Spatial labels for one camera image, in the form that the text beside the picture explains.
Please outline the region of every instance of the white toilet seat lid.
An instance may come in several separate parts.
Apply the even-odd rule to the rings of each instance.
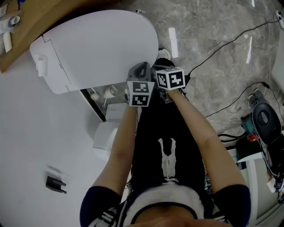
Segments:
[[[43,35],[51,40],[69,90],[124,82],[131,67],[154,64],[158,39],[151,22],[129,11],[107,10],[67,21]]]

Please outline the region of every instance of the dark blue sleeve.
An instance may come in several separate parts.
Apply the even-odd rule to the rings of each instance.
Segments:
[[[249,188],[231,185],[214,194],[214,203],[234,227],[245,227],[249,223],[251,200]]]
[[[80,211],[81,227],[88,227],[103,212],[120,204],[121,197],[105,187],[91,187],[82,202]]]

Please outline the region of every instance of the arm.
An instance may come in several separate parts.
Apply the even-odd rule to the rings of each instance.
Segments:
[[[110,158],[93,186],[109,188],[122,196],[132,165],[136,113],[137,107],[127,106],[114,138]]]
[[[246,185],[237,165],[205,117],[178,90],[167,93],[175,102],[199,147],[213,193],[230,185]]]

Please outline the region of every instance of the white graphic on shirt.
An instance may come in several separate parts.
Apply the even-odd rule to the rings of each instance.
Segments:
[[[172,148],[171,148],[171,154],[167,156],[164,153],[164,146],[163,146],[163,140],[160,138],[158,141],[161,144],[161,151],[162,151],[162,169],[164,177],[169,179],[170,177],[174,177],[176,175],[176,141],[171,138],[172,140]]]

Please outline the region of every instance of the white box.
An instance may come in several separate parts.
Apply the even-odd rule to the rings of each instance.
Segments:
[[[185,87],[185,72],[176,67],[156,71],[158,87],[165,90],[173,90]]]
[[[127,81],[129,106],[148,106],[155,82]]]

